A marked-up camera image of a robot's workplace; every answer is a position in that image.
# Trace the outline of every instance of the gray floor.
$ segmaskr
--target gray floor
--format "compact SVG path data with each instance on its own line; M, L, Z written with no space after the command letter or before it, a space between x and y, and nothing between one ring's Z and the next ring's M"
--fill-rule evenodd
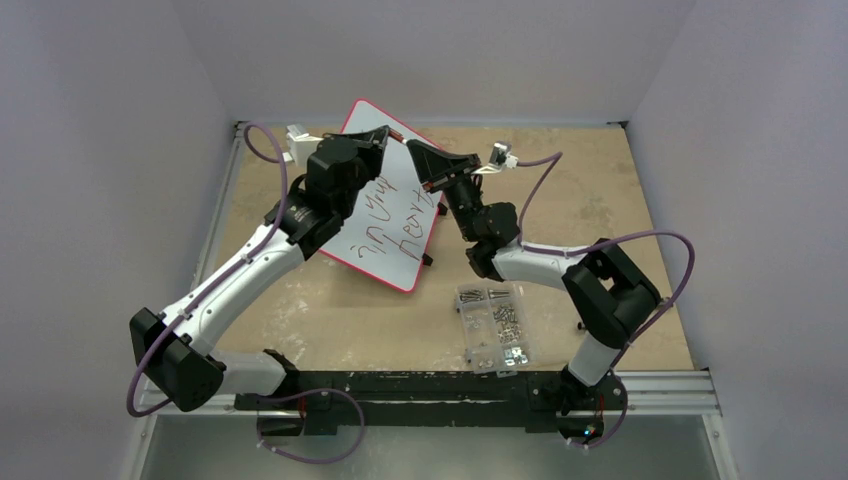
M520 429L370 427L357 452L327 466L257 449L255 419L162 417L158 422L145 479L718 478L698 416L631 417L614 439L589 452L567 449L559 435ZM340 428L335 437L275 444L325 457L344 450L355 434L353 428Z

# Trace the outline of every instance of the table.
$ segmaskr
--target table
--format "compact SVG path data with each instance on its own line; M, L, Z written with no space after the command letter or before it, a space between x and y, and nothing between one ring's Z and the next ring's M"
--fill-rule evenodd
M275 128L281 140L285 128ZM309 128L313 134L336 127ZM527 213L524 238L576 246L651 228L651 218L624 131L614 128L432 127L418 131L454 153L488 158L497 140L522 160L562 151L563 157ZM257 138L260 149L270 151ZM217 264L234 254L279 199L276 166L245 153L223 223ZM544 167L487 176L484 202L513 202L520 210ZM302 170L289 167L289 178ZM478 282L450 214L437 220L425 267L411 294L395 291L316 254L263 293L221 338L221 349L273 348L304 370L466 370L465 340L454 308L457 285ZM656 240L624 250L663 296L671 293ZM585 333L567 293L523 284L523 303L536 345L533 369L560 369ZM691 370L680 319L672 308L619 364L621 370Z

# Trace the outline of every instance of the wooden tabletop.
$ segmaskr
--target wooden tabletop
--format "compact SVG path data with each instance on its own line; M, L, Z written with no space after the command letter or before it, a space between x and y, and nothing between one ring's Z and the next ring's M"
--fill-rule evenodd
M316 127L313 134L338 131ZM563 157L533 200L524 221L527 241L561 246L594 243L651 228L630 148L620 128L465 128L418 131L453 153L487 158L492 143L506 140L530 161L562 151ZM285 129L275 129L285 138ZM257 139L257 146L267 143ZM484 203L507 201L520 210L544 167L489 175ZM290 177L302 173L289 167ZM279 199L277 167L245 154L226 219L218 264L233 255ZM448 214L434 226L427 253L434 263L418 287L400 293L328 257L316 254L271 286L227 330L221 349L256 352L273 348L306 370L465 370L465 338L454 290L481 281L468 266L459 230ZM656 240L622 248L654 282L671 293ZM535 369L559 369L577 351L585 333L563 291L522 284ZM677 309L672 308L635 348L622 370L691 370Z

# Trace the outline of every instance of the red border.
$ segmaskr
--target red border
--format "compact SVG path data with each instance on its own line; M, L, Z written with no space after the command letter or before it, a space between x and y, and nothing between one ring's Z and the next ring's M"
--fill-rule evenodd
M394 115L392 115L391 113L389 113L389 112L387 112L387 111L383 110L382 108L378 107L377 105L374 105L374 104L373 104L373 103L371 103L371 101L370 101L370 100L368 100L367 98L357 98L357 99L353 102L353 106L352 106L352 107L350 107L350 111L349 111L349 112L347 112L347 118L345 118L345 121L344 121L344 123L342 124L341 133L344 133L344 129L345 129L345 127L347 127L347 122L349 122L349 121L350 121L350 117L351 117L351 115L353 115L353 111L356 109L356 105L358 105L358 104L359 104L359 102L365 102L365 103L367 103L368 105L371 105L372 107L376 108L377 110L379 110L379 111L380 111L380 112L382 112L384 115L386 115L386 116L388 116L389 118L391 118L392 120L394 120L394 121L398 122L399 124L403 125L404 127L408 128L409 130L411 130L413 133L415 133L415 134L416 134L416 135L418 135L419 137L423 138L424 140L427 140L428 142L432 143L433 145L435 145L435 146L437 146L437 147L439 147L439 148L442 148L442 146L441 146L441 145L437 144L436 142L433 142L432 140L430 140L429 138L425 137L424 135L421 135L420 133L416 132L414 128L412 128L412 127L410 127L409 125L407 125L407 124L405 124L405 123L401 122L400 120L398 120L398 118L397 118L397 117L395 117L395 116L394 116ZM432 240L432 239L433 239L433 228L435 228L435 226L436 226L436 219L437 219L437 218L439 218L439 209L438 209L438 208L436 209L436 214L435 214L435 215L433 215L433 224L430 226L430 236L429 236L429 237L427 237L427 243L426 243L426 244L424 244L424 251L425 251L425 252L427 251L427 247L429 247L429 246L430 246L430 240ZM377 281L378 281L378 282L380 282L380 283L384 283L384 284L386 284L386 285L388 285L388 286L390 286L390 287L394 288L395 290L397 290L397 291L399 291L399 292L401 292L401 293L412 293L412 292L413 292L413 290L415 290L415 287L417 287L417 286L418 286L418 280L420 280L420 279L421 279L421 269L424 267L424 261L422 260L422 261L421 261L421 263L419 263L419 264L418 264L418 273L416 273L416 274L415 274L415 282L412 284L412 288L410 288L409 290L404 290L404 289L402 289L402 288L398 287L397 285L391 284L391 283L387 282L386 280L383 280L382 278L377 277L376 275L374 275L374 274L372 274L372 273L366 272L365 270L363 270L363 269L361 269L361 268L359 268L359 267L357 267L357 266L355 266L355 265L351 265L350 263L345 262L344 260L340 259L339 257L337 257L337 256L335 256L335 255L332 255L332 254L330 254L330 253L325 252L323 249L321 249L321 250L319 250L319 251L320 251L321 253L323 253L324 255L326 255L326 256L328 256L328 257L332 258L333 260L335 260L335 261L337 261L337 262L339 262L339 263L343 263L343 264L347 265L348 267L350 267L350 268L352 268L352 269L354 269L354 270L356 270L356 271L358 271L358 272L362 272L362 273L364 273L365 275L368 275L369 277L373 278L374 280L377 280Z

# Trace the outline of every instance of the wooden table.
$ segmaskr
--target wooden table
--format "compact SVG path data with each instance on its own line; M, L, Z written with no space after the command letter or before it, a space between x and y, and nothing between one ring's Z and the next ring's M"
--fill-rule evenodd
M313 134L338 127L309 129ZM285 138L285 129L275 129ZM488 158L494 141L512 143L530 161L563 157L527 213L524 238L576 246L651 228L642 188L624 131L619 128L421 128L454 153ZM266 142L260 142L266 148ZM247 153L226 219L218 263L240 248L279 199L276 166ZM484 202L508 201L520 210L544 167L487 176ZM290 177L302 173L289 167ZM425 267L411 294L395 291L328 257L316 254L262 294L234 322L219 348L256 352L273 348L301 369L465 370L465 340L454 308L457 285L478 282L467 264L453 218L437 220ZM671 293L656 240L623 246L663 296ZM535 369L559 369L585 333L567 293L524 284L524 308L537 352ZM672 308L621 361L623 370L691 370L677 311Z

